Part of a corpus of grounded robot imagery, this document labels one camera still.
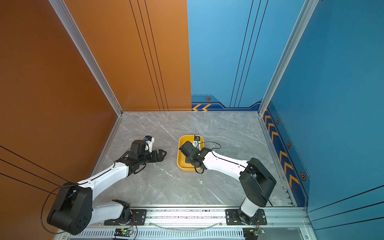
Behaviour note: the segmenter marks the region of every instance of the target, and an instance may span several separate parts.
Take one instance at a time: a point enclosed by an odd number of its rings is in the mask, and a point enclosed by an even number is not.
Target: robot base
[[[135,225],[143,226],[145,219],[146,219],[146,216],[147,216],[147,210],[146,209],[134,209],[131,211],[132,211],[132,216],[135,217]],[[132,223],[133,223],[132,221],[129,221],[126,224],[121,225],[121,226],[131,226]],[[109,220],[104,221],[104,226],[117,226],[117,225],[120,225],[118,219],[109,219]]]
[[[240,220],[239,213],[237,209],[226,209],[225,210],[227,216],[227,225],[246,225],[243,224]],[[256,225],[256,221],[259,225],[267,225],[265,212],[263,209],[258,209],[255,213],[255,221],[250,225]]]

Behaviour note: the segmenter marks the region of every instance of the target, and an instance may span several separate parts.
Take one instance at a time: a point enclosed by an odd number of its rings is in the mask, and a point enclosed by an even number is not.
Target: blue wall
[[[384,204],[338,213],[384,201],[384,187],[332,204],[384,184],[383,9],[378,0],[319,1],[272,98],[307,169],[321,240],[361,239],[350,231],[383,223],[348,224],[384,216]]]
[[[260,101],[303,3],[188,0],[192,95],[213,95],[225,107],[249,107]]]

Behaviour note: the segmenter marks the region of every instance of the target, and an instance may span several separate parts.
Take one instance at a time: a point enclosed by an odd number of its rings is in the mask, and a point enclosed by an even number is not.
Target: marble floor
[[[261,125],[255,112],[125,112],[100,170],[113,164],[132,141],[146,135],[155,138],[153,149],[167,151],[163,162],[147,164],[139,174],[130,175],[101,193],[94,203],[120,199],[131,205],[199,204],[240,206],[245,198],[238,180],[221,172],[184,172],[176,163],[181,136],[198,134],[205,141],[221,144],[216,152],[240,160],[258,158],[277,180],[270,201],[289,206]],[[205,147],[212,148],[212,143]]]

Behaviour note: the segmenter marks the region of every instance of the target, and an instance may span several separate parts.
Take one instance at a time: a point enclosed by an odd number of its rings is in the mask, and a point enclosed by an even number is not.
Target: vent grille
[[[92,239],[111,239],[113,238],[114,229],[102,230],[99,228],[91,228],[84,230],[78,235],[70,235],[69,239],[92,238]],[[136,240],[140,239],[201,239],[201,238],[219,238],[219,239],[243,239],[242,228],[217,228],[215,230],[206,230],[201,232],[195,231],[172,231],[157,228],[142,228],[137,233]]]

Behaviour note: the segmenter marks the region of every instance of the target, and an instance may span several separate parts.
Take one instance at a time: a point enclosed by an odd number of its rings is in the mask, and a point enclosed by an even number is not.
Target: black stripe
[[[33,173],[31,173],[31,172],[29,172],[29,171],[27,171],[27,170],[25,170],[25,169],[22,169],[21,167],[18,167],[18,166],[16,166],[16,165],[13,165],[12,163],[7,162],[7,161],[5,161],[5,160],[3,160],[3,159],[1,159],[1,158],[0,158],[0,160],[3,161],[3,162],[8,163],[9,165],[12,165],[12,166],[14,166],[14,167],[17,167],[18,169],[21,169],[21,170],[23,170],[23,171],[25,171],[25,172],[27,172],[27,173],[30,173],[30,174],[32,174],[32,175],[34,175],[34,176],[36,176],[36,177],[39,177],[39,178],[41,178],[41,179],[43,179],[43,180],[46,180],[45,178],[42,178],[42,177],[40,177],[40,176],[37,176],[36,174],[33,174]],[[47,182],[50,182],[50,183],[52,183],[52,184],[54,184],[54,185],[56,185],[56,186],[58,186],[58,187],[60,187],[60,185],[57,185],[57,184],[54,183],[54,182],[51,182],[51,181],[49,181],[49,180],[46,180],[46,181],[47,181]]]
[[[161,111],[161,110],[160,110],[159,101],[158,101],[158,99],[157,99],[157,95],[156,95],[155,85],[153,84],[153,80],[152,80],[151,71],[149,70],[149,65],[148,65],[147,57],[146,57],[146,55],[145,55],[145,51],[144,51],[143,42],[141,41],[141,36],[140,36],[140,32],[139,32],[139,27],[137,26],[137,22],[136,22],[135,13],[133,12],[133,7],[132,7],[132,3],[131,3],[131,0],[129,0],[129,3],[130,3],[130,5],[131,5],[131,9],[132,9],[133,18],[135,19],[136,28],[137,28],[137,33],[139,34],[139,38],[140,38],[140,42],[141,42],[141,47],[143,48],[143,53],[144,53],[144,57],[145,57],[145,62],[147,62],[148,72],[149,72],[149,76],[151,77],[151,82],[152,82],[152,86],[153,86],[153,91],[155,92],[155,97],[156,97],[156,101],[157,101],[157,106],[159,107],[159,111]]]
[[[252,12],[252,6],[253,6],[253,0],[252,0],[252,4],[251,4],[251,10],[249,11],[249,17],[248,17],[248,22],[247,22],[247,28],[245,29],[244,40],[243,40],[243,46],[241,47],[240,59],[239,59],[239,64],[237,65],[237,71],[236,71],[235,83],[233,84],[233,90],[232,90],[231,102],[229,103],[229,107],[231,107],[231,104],[232,104],[232,98],[233,98],[233,93],[235,92],[236,78],[237,78],[237,73],[239,72],[240,60],[241,60],[241,55],[243,54],[243,48],[244,48],[244,43],[245,43],[245,37],[246,37],[246,35],[247,35],[249,19],[250,19],[250,17],[251,17],[251,12]]]
[[[242,96],[243,96],[245,83],[247,82],[247,77],[248,77],[248,73],[249,73],[249,68],[251,67],[253,54],[255,53],[255,48],[256,48],[257,40],[259,39],[260,29],[262,28],[262,24],[263,24],[263,20],[264,20],[264,15],[265,15],[266,7],[268,6],[268,1],[269,1],[269,0],[267,0],[266,5],[265,5],[265,9],[264,9],[264,14],[263,14],[262,22],[261,22],[260,27],[259,27],[259,33],[257,34],[255,47],[253,48],[253,53],[252,53],[252,57],[251,57],[251,62],[249,63],[249,66],[248,66],[247,76],[245,77],[245,81],[244,81],[244,85],[243,85],[243,90],[241,91],[241,96],[240,96],[239,104],[237,105],[238,107],[240,106],[240,101],[241,101],[241,98],[242,98]]]
[[[249,45],[248,45],[247,55],[245,56],[245,61],[244,61],[243,71],[242,71],[242,73],[241,73],[241,77],[240,77],[239,87],[237,88],[237,94],[236,94],[235,104],[234,104],[233,107],[235,107],[235,105],[236,105],[237,96],[238,96],[238,94],[239,94],[240,85],[241,85],[241,79],[243,78],[243,73],[244,73],[245,64],[247,63],[247,58],[248,58],[248,53],[249,53],[249,47],[251,46],[252,36],[253,36],[253,31],[255,30],[256,20],[257,20],[257,16],[259,15],[259,10],[260,10],[260,4],[261,4],[261,3],[262,3],[262,2],[261,2],[261,0],[260,0],[259,8],[257,9],[257,13],[256,13],[255,23],[253,24],[253,29],[252,29],[252,34],[251,34],[251,40],[249,40]]]
[[[10,177],[10,176],[8,176],[8,175],[5,175],[5,174],[3,174],[3,173],[0,173],[0,174],[1,174],[1,175],[3,175],[3,176],[9,177],[9,178],[11,178],[11,179],[13,179],[13,180],[16,180],[16,181],[19,181],[19,182],[25,183],[26,185],[29,185],[29,186],[35,187],[35,188],[37,188],[37,189],[40,189],[40,190],[43,190],[43,191],[46,191],[47,193],[50,193],[50,191],[47,191],[47,190],[45,190],[45,189],[42,189],[42,188],[36,187],[35,185],[32,185],[32,184],[29,184],[29,183],[23,182],[23,181],[21,181],[21,180],[18,180],[18,179],[16,179],[16,178]]]
[[[158,79],[157,79],[157,74],[156,74],[155,64],[153,63],[153,58],[152,58],[152,53],[151,53],[151,47],[149,46],[149,41],[148,41],[148,37],[147,37],[147,30],[145,30],[145,25],[144,25],[143,15],[141,14],[141,9],[140,9],[139,0],[137,0],[137,4],[138,4],[138,6],[139,6],[139,11],[140,11],[140,16],[141,16],[141,21],[143,22],[143,28],[144,28],[145,38],[147,39],[147,44],[148,44],[148,49],[149,49],[149,55],[151,56],[152,65],[153,65],[153,71],[155,72],[155,77],[156,77],[156,81],[157,81],[157,87],[159,88],[159,94],[160,94],[161,104],[163,105],[163,110],[164,110],[165,108],[164,108],[164,103],[163,103],[163,97],[161,96],[161,91],[160,91],[159,81],[158,81]]]
[[[156,45],[155,45],[155,39],[154,39],[154,37],[153,37],[153,32],[152,32],[152,27],[151,27],[151,21],[150,21],[150,19],[149,19],[148,8],[147,8],[147,2],[146,2],[145,0],[144,0],[144,2],[145,2],[145,8],[147,9],[147,15],[148,15],[149,27],[150,27],[150,29],[151,29],[151,34],[152,34],[153,46],[155,47],[155,53],[156,53],[156,58],[157,58],[157,65],[159,66],[160,79],[161,79],[161,83],[162,83],[162,85],[163,85],[164,97],[165,97],[165,99],[166,99],[167,110],[169,111],[169,108],[168,108],[168,101],[167,101],[167,95],[166,95],[166,90],[164,89],[163,77],[161,76],[161,69],[160,69],[159,57],[157,56]]]
[[[12,152],[11,150],[9,150],[9,149],[7,149],[7,148],[5,148],[5,147],[1,146],[1,145],[0,145],[0,147],[2,147],[3,149],[7,150],[8,152],[11,152],[11,153],[15,154],[15,155],[16,155],[16,156],[18,156],[18,157],[21,157],[22,159],[24,159],[24,160],[26,160],[26,161],[28,161],[28,162],[30,162],[30,163],[32,163],[32,164],[34,164],[34,165],[38,166],[39,168],[42,168],[42,169],[46,170],[47,172],[50,172],[50,173],[52,173],[53,175],[55,175],[55,176],[57,176],[57,177],[59,177],[59,178],[61,178],[61,179],[65,180],[65,181],[69,182],[68,180],[66,180],[66,179],[64,179],[64,178],[62,178],[62,177],[60,177],[60,176],[59,176],[59,175],[57,175],[57,174],[54,174],[53,172],[51,172],[51,171],[49,171],[49,170],[47,170],[47,169],[43,168],[42,166],[40,166],[40,165],[38,165],[38,164],[36,164],[36,163],[34,163],[34,162],[32,162],[32,161],[29,161],[29,160],[28,160],[28,159],[26,159],[25,157],[22,157],[22,156],[20,156],[19,154],[17,154],[17,153],[14,153],[14,152]]]
[[[381,187],[384,187],[384,185],[381,185],[381,186],[378,186],[378,187],[372,188],[372,189],[370,189],[370,190],[368,190],[368,191],[365,191],[365,192],[362,192],[362,193],[359,193],[359,194],[356,194],[356,195],[353,195],[353,196],[350,196],[350,197],[347,197],[347,198],[341,199],[341,200],[339,200],[339,201],[337,201],[337,202],[334,202],[334,203],[331,203],[331,204],[328,204],[328,205],[325,205],[325,206],[319,207],[319,208],[317,208],[317,209],[314,209],[314,210],[311,210],[311,211],[309,211],[309,212],[313,212],[313,211],[316,211],[316,210],[322,209],[323,207],[328,207],[328,206],[330,206],[330,205],[332,205],[332,204],[336,204],[336,203],[338,203],[338,202],[341,202],[341,201],[344,201],[344,200],[347,200],[347,199],[350,199],[350,198],[356,197],[356,196],[358,196],[358,195],[361,195],[361,194],[364,194],[364,193],[367,193],[367,192],[370,192],[370,191],[376,190],[376,189],[378,189],[378,188],[381,188]]]
[[[368,221],[378,220],[378,219],[382,219],[382,218],[384,218],[384,217],[371,218],[371,219],[367,219],[367,220],[363,220],[363,221],[345,223],[345,224],[340,224],[340,225],[331,226],[331,227],[339,227],[339,226],[345,226],[345,225],[354,224],[354,223],[368,222]],[[331,227],[323,227],[323,228],[314,229],[314,230],[317,231],[317,230],[327,229],[327,228],[331,228]]]
[[[368,205],[368,206],[365,206],[365,207],[359,207],[359,208],[356,208],[356,209],[352,209],[352,210],[348,210],[348,211],[345,211],[345,212],[341,212],[339,214],[333,214],[333,215],[328,216],[328,217],[333,217],[333,216],[344,214],[344,213],[347,213],[347,212],[352,212],[352,211],[355,211],[355,210],[364,209],[366,207],[371,207],[371,206],[375,206],[375,205],[382,204],[382,203],[384,203],[384,201],[383,202],[378,202],[378,203],[375,203],[375,204],[371,204],[371,205]],[[325,218],[327,218],[327,217],[322,217],[322,218],[319,218],[319,219],[311,220],[311,222],[317,221],[317,220],[320,220],[320,219],[325,219]]]

